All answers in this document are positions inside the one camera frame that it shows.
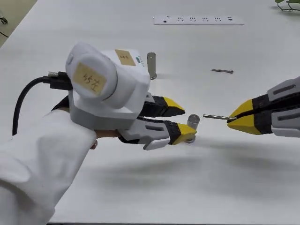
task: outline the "lab coat sleeve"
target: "lab coat sleeve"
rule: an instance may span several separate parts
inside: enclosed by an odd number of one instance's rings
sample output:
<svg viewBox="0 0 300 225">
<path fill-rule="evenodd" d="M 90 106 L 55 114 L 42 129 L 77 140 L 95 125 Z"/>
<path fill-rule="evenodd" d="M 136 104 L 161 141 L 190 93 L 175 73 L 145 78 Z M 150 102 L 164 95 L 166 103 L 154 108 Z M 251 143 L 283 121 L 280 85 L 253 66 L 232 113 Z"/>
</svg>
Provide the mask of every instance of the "lab coat sleeve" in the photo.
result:
<svg viewBox="0 0 300 225">
<path fill-rule="evenodd" d="M 54 110 L 0 145 L 0 224 L 46 224 L 95 140 Z"/>
</svg>

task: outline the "paper label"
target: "paper label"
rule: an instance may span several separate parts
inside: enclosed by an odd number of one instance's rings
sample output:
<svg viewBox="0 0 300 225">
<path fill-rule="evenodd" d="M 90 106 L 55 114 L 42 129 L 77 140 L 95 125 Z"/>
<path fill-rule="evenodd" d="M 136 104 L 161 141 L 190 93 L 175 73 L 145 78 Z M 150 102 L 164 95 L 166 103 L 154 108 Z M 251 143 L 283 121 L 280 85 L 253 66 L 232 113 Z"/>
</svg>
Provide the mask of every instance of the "paper label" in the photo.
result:
<svg viewBox="0 0 300 225">
<path fill-rule="evenodd" d="M 116 49 L 115 51 L 122 65 L 135 67 L 135 62 L 133 61 L 133 58 L 129 51 L 118 50 L 118 49 Z"/>
<path fill-rule="evenodd" d="M 107 80 L 103 75 L 80 62 L 74 73 L 73 81 L 92 93 L 100 95 Z"/>
</svg>

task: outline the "table surface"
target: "table surface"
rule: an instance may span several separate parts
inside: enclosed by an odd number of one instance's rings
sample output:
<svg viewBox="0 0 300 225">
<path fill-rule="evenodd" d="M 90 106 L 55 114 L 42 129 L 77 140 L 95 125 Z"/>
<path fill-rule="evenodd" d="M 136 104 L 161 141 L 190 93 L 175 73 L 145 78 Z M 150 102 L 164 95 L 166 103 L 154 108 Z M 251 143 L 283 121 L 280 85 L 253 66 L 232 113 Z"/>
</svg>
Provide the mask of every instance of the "table surface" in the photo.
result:
<svg viewBox="0 0 300 225">
<path fill-rule="evenodd" d="M 154 15 L 235 15 L 244 26 L 159 26 Z M 229 115 L 242 102 L 299 76 L 300 15 L 273 0 L 39 0 L 0 50 L 0 141 L 11 136 L 21 89 L 64 71 L 72 46 L 157 54 L 150 91 L 187 114 Z M 211 72 L 232 69 L 234 74 Z M 66 95 L 38 85 L 20 129 Z M 203 119 L 196 141 L 143 151 L 101 139 L 52 222 L 299 224 L 300 140 L 230 130 Z"/>
</svg>

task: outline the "power strip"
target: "power strip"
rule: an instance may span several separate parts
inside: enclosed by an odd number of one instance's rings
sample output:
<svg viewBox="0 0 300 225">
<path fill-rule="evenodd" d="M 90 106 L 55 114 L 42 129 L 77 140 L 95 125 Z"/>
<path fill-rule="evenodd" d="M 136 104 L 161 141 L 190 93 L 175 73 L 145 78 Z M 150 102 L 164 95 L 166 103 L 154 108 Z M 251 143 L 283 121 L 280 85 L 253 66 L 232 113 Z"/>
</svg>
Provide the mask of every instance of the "power strip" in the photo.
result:
<svg viewBox="0 0 300 225">
<path fill-rule="evenodd" d="M 204 15 L 158 15 L 153 17 L 155 25 L 244 25 L 237 16 Z"/>
</svg>

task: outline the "human hand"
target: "human hand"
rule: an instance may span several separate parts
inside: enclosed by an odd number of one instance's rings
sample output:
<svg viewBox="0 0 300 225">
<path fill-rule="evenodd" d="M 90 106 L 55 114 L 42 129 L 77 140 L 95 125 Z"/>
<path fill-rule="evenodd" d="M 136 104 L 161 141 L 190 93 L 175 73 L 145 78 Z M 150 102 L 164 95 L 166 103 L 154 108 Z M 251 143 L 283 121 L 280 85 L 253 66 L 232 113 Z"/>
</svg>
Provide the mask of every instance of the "human hand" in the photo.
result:
<svg viewBox="0 0 300 225">
<path fill-rule="evenodd" d="M 59 110 L 63 110 L 69 113 L 69 108 L 62 107 L 59 108 Z M 96 139 L 102 138 L 102 137 L 118 137 L 120 134 L 116 130 L 95 130 L 96 132 Z M 98 145 L 97 140 L 95 143 L 91 146 L 90 149 L 95 149 Z"/>
</svg>

